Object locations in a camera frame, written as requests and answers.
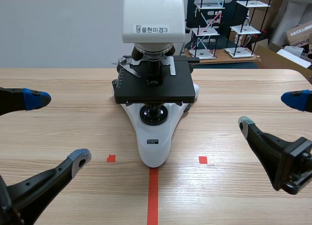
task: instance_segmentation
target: microscope label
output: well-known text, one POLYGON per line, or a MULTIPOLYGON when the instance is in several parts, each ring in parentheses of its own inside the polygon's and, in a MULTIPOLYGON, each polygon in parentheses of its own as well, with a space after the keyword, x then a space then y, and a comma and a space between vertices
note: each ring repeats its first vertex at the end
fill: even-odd
POLYGON ((147 140, 148 145, 158 145, 159 141, 158 140, 147 140))
POLYGON ((133 26, 135 34, 169 34, 170 25, 168 24, 135 24, 133 26))

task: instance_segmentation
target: shelf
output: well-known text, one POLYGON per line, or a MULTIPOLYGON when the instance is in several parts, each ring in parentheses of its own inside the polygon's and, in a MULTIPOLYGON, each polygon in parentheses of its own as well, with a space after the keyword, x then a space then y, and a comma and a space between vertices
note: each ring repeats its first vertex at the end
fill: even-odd
POLYGON ((236 2, 244 7, 270 7, 270 5, 267 5, 266 3, 257 0, 249 0, 247 5, 246 5, 247 1, 236 1, 236 2))
POLYGON ((199 29, 199 35, 197 35, 198 28, 192 28, 192 31, 197 37, 205 37, 205 36, 218 36, 218 32, 214 28, 200 28, 199 29))
POLYGON ((232 58, 249 58, 253 57, 252 53, 243 47, 238 47, 234 56, 235 47, 234 48, 226 48, 225 51, 232 57, 232 58))
POLYGON ((215 59, 213 53, 210 51, 207 51, 206 49, 197 50, 196 56, 195 56, 195 50, 189 50, 190 54, 194 57, 198 57, 200 60, 203 59, 215 59))
POLYGON ((231 29, 233 29, 235 32, 237 32, 240 35, 246 35, 246 34, 260 34, 258 30, 251 26, 244 26, 242 32, 240 32, 242 28, 242 25, 232 26, 231 29))
POLYGON ((200 10, 225 9, 224 7, 221 7, 218 3, 203 3, 202 7, 200 7, 200 3, 195 3, 195 5, 200 10))

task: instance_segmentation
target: microscope base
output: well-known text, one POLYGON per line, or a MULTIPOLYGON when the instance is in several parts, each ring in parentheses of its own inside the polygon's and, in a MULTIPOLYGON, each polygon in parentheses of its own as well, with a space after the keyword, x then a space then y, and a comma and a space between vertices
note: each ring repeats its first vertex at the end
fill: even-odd
MULTIPOLYGON (((199 86, 194 84, 196 98, 199 95, 199 86)), ((175 103, 167 103, 168 119, 159 126, 149 126, 140 119, 140 110, 144 104, 132 104, 122 107, 127 112, 136 131, 137 146, 140 157, 145 165, 150 168, 161 166, 167 159, 171 146, 171 139, 179 120, 189 104, 178 106, 175 103)))

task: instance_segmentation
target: red tape line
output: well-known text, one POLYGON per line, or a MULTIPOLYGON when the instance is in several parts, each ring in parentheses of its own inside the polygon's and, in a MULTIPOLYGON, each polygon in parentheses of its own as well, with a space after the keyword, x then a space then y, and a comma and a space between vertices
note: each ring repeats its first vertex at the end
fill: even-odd
POLYGON ((150 169, 147 225, 158 225, 158 168, 150 169))

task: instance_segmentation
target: screw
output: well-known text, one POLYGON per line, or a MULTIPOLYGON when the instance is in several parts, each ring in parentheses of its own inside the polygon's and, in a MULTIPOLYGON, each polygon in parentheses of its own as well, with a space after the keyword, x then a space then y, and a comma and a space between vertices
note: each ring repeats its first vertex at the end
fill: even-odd
POLYGON ((124 57, 121 57, 121 58, 118 59, 118 63, 120 63, 120 64, 124 64, 126 62, 127 62, 127 59, 124 58, 124 57))

